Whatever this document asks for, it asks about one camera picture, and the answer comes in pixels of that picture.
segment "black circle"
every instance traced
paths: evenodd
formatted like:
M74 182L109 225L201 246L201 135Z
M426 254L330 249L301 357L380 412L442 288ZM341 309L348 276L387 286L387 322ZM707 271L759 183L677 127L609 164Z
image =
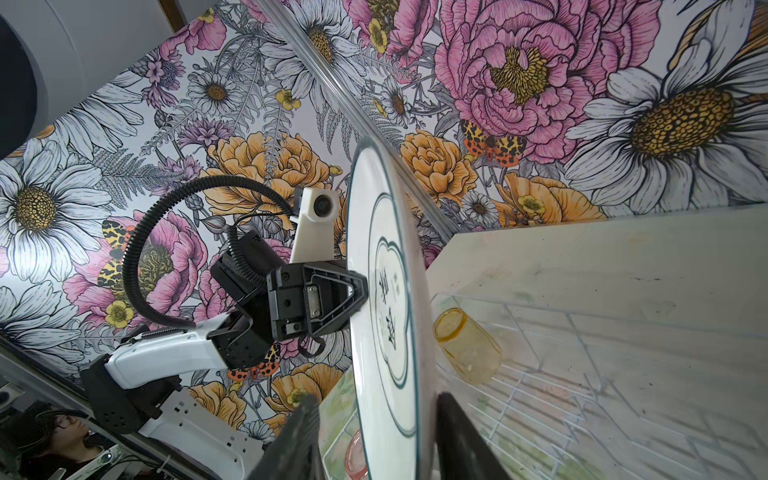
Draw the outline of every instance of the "black circle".
M332 208L333 202L328 195L320 195L315 199L315 215L318 217L328 217Z

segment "robotic arm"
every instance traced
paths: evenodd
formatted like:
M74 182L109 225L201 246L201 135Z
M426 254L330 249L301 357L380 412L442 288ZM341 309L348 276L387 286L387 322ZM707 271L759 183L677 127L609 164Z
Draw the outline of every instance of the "robotic arm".
M198 405L180 386L179 375L251 367L262 361L274 341L317 338L348 325L368 298L368 287L364 276L333 261L338 212L336 192L297 190L291 212L296 237L288 264L256 232L237 238L232 228L230 250L211 267L211 274L235 300L237 310L188 327L150 331L143 325L112 354L96 359L81 372L81 379L97 420L115 432L139 432L172 445L222 480L247 478L261 459L261 448ZM127 292L136 274L129 255L138 258L136 252L143 246L132 238L126 251ZM134 302L129 294L129 300L147 318L156 313L142 311L143 298Z

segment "dish rack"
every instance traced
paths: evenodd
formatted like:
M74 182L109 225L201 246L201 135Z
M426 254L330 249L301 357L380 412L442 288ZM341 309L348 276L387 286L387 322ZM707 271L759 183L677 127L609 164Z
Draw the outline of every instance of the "dish rack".
M768 338L460 295L501 347L472 385L438 351L449 391L511 478L768 478Z

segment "chinese character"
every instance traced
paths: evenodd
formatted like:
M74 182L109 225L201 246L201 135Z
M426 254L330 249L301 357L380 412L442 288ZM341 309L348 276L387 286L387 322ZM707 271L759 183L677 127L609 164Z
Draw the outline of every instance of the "chinese character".
M389 313L386 316L386 328L389 330L389 342L392 344L392 348L397 350L395 344L395 320L392 319L392 307L389 308Z
M379 272L379 289L382 292L382 301L386 304L386 296L389 294L389 281L386 277L386 269Z

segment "wall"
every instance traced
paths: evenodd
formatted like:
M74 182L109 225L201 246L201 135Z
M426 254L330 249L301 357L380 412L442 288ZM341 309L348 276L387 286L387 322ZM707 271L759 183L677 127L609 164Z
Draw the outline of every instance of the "wall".
M768 197L768 53L747 0L287 8L462 231ZM121 241L193 178L242 174L290 200L305 186L346 201L358 134L264 22L253 0L217 5L0 162L4 339L77 381L142 321L121 289ZM149 302L196 320L231 308L208 270L225 222L259 230L282 256L292 246L287 219L241 218L254 210L274 206L231 189L174 208L142 256ZM415 215L429 264L443 245ZM513 257L515 245L494 255ZM302 396L322 399L351 363L343 334L311 360L295 343L274 353L254 370L185 381L268 442Z

